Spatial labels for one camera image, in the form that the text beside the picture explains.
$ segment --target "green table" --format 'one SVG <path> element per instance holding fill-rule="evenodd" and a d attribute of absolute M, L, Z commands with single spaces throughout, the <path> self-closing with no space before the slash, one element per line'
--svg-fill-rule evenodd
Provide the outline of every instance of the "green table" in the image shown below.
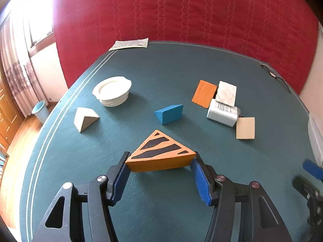
<path fill-rule="evenodd" d="M 155 129 L 198 151 L 218 174 L 237 183 L 259 181 L 298 241 L 308 228 L 309 212 L 292 179 L 302 174 L 320 187 L 302 169 L 304 159 L 314 161 L 308 112 L 261 64 L 231 51 L 176 42 L 149 42 L 147 48 L 101 56 L 63 96 L 39 135 L 20 202 L 23 241 L 31 241 L 64 182 L 79 185 L 106 173 Z M 132 88 L 125 103 L 107 108 L 91 92 L 112 76 L 125 76 Z M 236 106 L 256 118 L 254 140 L 237 140 L 234 128 L 208 120 L 207 109 L 191 102 L 200 79 L 237 86 Z M 160 125 L 153 112 L 172 104 L 184 105 L 183 118 Z M 82 133 L 73 125 L 77 107 L 92 108 L 100 116 Z M 121 201 L 110 209 L 120 242 L 204 241 L 212 211 L 200 199 L 189 168 L 131 173 Z M 84 221 L 87 227 L 86 214 Z M 238 226 L 236 219 L 235 240 Z"/>

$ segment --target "paper sheet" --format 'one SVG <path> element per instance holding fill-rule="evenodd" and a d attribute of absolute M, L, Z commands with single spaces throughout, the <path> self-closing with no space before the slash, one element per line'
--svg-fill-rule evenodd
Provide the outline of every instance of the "paper sheet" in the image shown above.
<path fill-rule="evenodd" d="M 148 38 L 141 40 L 132 40 L 132 41 L 116 41 L 114 45 L 109 49 L 109 51 L 122 49 L 122 48 L 131 48 L 131 47 L 147 47 Z"/>

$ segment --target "product label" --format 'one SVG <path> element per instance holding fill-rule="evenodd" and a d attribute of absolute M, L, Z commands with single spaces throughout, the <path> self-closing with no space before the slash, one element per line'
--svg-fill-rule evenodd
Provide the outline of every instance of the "product label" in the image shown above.
<path fill-rule="evenodd" d="M 223 111 L 223 112 L 227 112 L 227 113 L 232 113 L 232 107 L 229 105 L 226 105 L 224 103 L 221 102 L 217 102 L 218 103 L 218 109 Z"/>

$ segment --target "wooden floor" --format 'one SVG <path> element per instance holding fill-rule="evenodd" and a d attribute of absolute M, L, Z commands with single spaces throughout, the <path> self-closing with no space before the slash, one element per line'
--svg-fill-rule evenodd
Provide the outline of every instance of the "wooden floor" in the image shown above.
<path fill-rule="evenodd" d="M 55 104 L 50 104 L 51 112 Z M 31 115 L 25 119 L 15 135 L 7 154 L 9 159 L 3 172 L 0 186 L 0 214 L 7 226 L 16 229 L 25 170 L 42 127 L 40 121 Z"/>

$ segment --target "sunlight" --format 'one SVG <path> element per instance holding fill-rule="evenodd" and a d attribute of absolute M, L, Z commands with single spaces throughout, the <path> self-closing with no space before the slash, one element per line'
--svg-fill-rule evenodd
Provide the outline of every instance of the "sunlight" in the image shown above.
<path fill-rule="evenodd" d="M 52 30 L 53 0 L 27 0 L 30 32 L 33 42 L 43 39 Z"/>

